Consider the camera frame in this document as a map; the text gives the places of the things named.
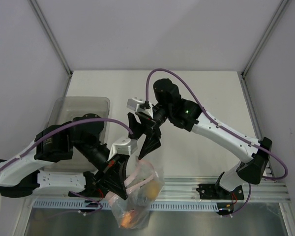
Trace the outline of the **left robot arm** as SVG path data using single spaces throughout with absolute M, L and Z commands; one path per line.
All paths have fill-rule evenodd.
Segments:
M 111 118 L 87 114 L 52 125 L 39 134 L 20 154 L 0 159 L 0 195 L 23 198 L 31 195 L 97 197 L 114 193 L 128 198 L 125 185 L 129 152 L 108 148 L 100 134 Z M 71 160 L 78 151 L 95 171 L 55 172 L 45 167 Z

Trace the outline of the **yellow lemon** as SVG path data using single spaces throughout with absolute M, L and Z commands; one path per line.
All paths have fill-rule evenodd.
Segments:
M 146 196 L 149 199 L 156 199 L 160 192 L 161 186 L 157 181 L 151 181 L 146 185 Z

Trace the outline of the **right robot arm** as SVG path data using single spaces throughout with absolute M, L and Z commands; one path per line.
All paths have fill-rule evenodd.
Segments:
M 170 79 L 160 79 L 153 84 L 156 105 L 137 98 L 130 98 L 127 107 L 131 139 L 138 140 L 145 135 L 139 159 L 161 146 L 160 127 L 169 121 L 175 127 L 204 136 L 230 151 L 239 163 L 227 172 L 223 172 L 216 184 L 215 194 L 219 198 L 228 197 L 232 191 L 247 182 L 258 185 L 269 160 L 268 151 L 272 141 L 268 138 L 258 140 L 231 129 L 218 122 L 199 104 L 181 97 L 179 88 Z

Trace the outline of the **green onion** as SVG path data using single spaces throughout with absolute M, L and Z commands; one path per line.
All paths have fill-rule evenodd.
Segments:
M 150 203 L 151 199 L 146 196 L 146 190 L 139 189 L 136 194 L 135 204 L 141 207 L 147 207 Z

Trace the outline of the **clear zip top bag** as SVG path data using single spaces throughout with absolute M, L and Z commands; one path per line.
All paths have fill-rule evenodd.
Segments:
M 124 181 L 127 199 L 113 192 L 105 195 L 121 229 L 143 229 L 148 225 L 150 207 L 165 185 L 162 161 L 136 160 L 136 168 Z

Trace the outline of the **orange papaya slice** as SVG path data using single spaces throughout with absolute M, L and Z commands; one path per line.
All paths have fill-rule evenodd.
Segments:
M 133 228 L 138 221 L 138 213 L 134 210 L 122 215 L 120 226 L 125 229 Z

